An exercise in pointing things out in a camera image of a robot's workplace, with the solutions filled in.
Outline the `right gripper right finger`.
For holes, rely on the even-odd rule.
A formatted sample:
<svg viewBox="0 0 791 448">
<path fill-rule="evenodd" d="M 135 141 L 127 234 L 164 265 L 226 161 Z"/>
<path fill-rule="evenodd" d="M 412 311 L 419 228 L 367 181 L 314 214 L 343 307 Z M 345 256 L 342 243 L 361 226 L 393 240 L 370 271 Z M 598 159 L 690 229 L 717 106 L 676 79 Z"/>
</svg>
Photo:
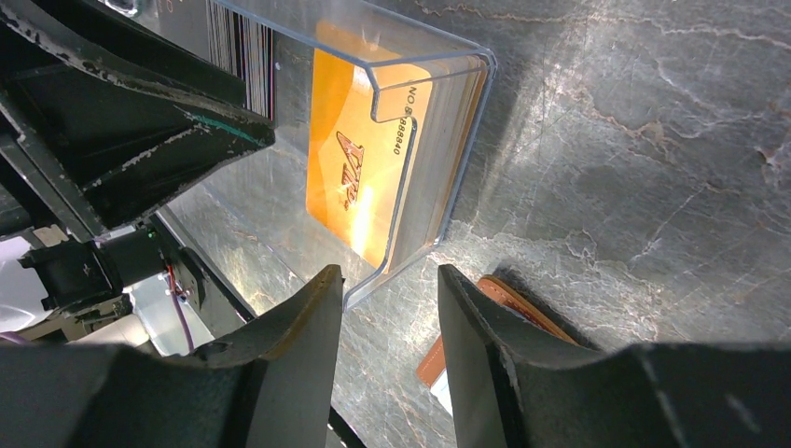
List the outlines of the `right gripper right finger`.
<svg viewBox="0 0 791 448">
<path fill-rule="evenodd" d="M 786 447 L 786 343 L 566 342 L 437 271 L 461 447 Z"/>
</svg>

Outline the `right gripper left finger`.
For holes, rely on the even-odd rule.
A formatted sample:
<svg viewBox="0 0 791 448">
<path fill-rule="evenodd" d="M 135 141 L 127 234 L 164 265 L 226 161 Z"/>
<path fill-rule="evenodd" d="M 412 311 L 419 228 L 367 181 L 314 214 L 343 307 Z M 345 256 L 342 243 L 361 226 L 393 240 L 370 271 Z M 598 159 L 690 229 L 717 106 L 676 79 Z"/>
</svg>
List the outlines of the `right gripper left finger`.
<svg viewBox="0 0 791 448">
<path fill-rule="evenodd" d="M 321 447 L 343 308 L 340 266 L 187 356 L 123 344 L 5 345 L 5 447 Z"/>
</svg>

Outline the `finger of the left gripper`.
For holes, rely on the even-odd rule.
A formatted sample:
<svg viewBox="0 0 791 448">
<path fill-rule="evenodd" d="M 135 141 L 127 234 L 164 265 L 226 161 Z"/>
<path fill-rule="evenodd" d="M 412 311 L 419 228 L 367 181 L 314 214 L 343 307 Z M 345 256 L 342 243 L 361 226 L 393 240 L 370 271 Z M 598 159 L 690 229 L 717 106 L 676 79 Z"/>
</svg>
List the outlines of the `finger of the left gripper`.
<svg viewBox="0 0 791 448">
<path fill-rule="evenodd" d="M 1 232 L 100 235 L 270 147 L 271 121 L 114 55 L 47 12 L 1 16 Z"/>
<path fill-rule="evenodd" d="M 208 60 L 204 1 L 38 1 L 38 7 L 114 55 L 232 105 L 244 82 Z"/>
</svg>

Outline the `clear box with dark cards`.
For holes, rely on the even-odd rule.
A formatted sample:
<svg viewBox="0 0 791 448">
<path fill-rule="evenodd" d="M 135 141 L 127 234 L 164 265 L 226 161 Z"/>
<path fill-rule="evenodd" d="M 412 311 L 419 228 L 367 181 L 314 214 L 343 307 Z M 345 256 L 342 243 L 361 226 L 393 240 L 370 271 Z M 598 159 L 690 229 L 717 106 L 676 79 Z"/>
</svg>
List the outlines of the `clear box with dark cards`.
<svg viewBox="0 0 791 448">
<path fill-rule="evenodd" d="M 140 1 L 137 20 L 245 83 L 245 105 L 274 118 L 274 35 L 218 1 Z"/>
</svg>

